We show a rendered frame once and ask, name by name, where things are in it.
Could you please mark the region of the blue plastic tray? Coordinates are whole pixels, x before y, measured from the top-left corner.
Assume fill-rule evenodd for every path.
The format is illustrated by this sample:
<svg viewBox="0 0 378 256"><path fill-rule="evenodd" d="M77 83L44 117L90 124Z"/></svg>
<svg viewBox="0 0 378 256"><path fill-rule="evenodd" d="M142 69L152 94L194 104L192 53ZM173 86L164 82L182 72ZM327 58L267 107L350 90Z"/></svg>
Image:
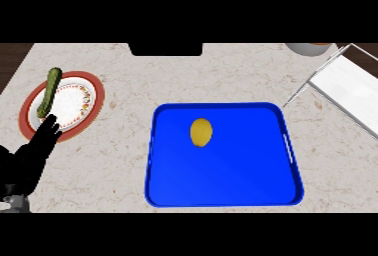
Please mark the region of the blue plastic tray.
<svg viewBox="0 0 378 256"><path fill-rule="evenodd" d="M204 147L191 125L205 118ZM177 103L154 112L145 198L155 207L288 206L304 188L279 107L269 102Z"/></svg>

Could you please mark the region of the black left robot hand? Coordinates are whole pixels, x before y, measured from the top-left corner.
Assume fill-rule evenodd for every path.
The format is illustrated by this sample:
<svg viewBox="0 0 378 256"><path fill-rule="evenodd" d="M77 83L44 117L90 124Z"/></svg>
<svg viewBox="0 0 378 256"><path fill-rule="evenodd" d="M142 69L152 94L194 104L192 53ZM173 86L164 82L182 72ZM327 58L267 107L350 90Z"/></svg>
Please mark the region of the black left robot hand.
<svg viewBox="0 0 378 256"><path fill-rule="evenodd" d="M0 145L0 202L8 196L28 196L34 192L46 160L62 135L58 128L56 116L50 114L31 141L15 153Z"/></svg>

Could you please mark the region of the black appliance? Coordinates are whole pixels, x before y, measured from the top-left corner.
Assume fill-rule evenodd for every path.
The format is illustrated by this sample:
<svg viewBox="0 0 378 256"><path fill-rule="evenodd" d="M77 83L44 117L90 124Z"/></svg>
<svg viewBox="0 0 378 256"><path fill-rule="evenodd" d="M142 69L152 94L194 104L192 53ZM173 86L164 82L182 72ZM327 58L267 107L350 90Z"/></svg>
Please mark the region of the black appliance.
<svg viewBox="0 0 378 256"><path fill-rule="evenodd" d="M130 43L135 56L200 56L201 43Z"/></svg>

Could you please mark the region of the green cucumber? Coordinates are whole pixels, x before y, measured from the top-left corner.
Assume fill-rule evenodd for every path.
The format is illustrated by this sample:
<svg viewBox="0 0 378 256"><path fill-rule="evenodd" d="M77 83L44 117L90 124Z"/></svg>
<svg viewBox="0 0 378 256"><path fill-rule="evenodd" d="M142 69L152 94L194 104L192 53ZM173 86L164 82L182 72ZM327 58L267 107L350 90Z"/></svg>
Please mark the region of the green cucumber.
<svg viewBox="0 0 378 256"><path fill-rule="evenodd" d="M47 73L44 96L43 96L43 101L40 103L40 106L37 108L39 118L46 118L50 112L61 79L62 79L62 69L58 67L53 67Z"/></svg>

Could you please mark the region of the yellow can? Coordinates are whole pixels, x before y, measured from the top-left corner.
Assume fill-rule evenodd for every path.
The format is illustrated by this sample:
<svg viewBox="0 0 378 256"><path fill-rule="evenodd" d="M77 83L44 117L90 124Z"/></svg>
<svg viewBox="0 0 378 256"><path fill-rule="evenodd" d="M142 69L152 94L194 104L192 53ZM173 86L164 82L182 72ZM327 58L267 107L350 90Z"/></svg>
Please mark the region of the yellow can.
<svg viewBox="0 0 378 256"><path fill-rule="evenodd" d="M197 147L204 147L213 137L213 126L205 118L198 118L191 125L191 139Z"/></svg>

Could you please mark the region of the red rimmed white plate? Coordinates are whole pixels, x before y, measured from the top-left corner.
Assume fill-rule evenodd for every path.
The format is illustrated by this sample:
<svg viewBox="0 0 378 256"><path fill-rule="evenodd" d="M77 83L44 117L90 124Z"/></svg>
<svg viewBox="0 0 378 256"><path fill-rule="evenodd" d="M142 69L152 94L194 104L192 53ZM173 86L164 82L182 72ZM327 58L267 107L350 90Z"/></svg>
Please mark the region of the red rimmed white plate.
<svg viewBox="0 0 378 256"><path fill-rule="evenodd" d="M31 91L18 117L19 131L31 139L44 119L37 117L46 91L43 82ZM62 74L50 113L58 117L62 136L59 142L75 137L93 123L105 101L105 89L99 78L89 72L70 71Z"/></svg>

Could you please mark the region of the grey round bowl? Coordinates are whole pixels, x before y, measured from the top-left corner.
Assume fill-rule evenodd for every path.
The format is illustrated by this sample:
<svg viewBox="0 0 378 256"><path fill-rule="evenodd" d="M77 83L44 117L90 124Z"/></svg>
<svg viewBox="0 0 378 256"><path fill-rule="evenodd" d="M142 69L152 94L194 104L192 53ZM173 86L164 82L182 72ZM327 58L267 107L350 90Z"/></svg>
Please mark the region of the grey round bowl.
<svg viewBox="0 0 378 256"><path fill-rule="evenodd" d="M319 56L331 47L329 43L287 43L287 47L301 56Z"/></svg>

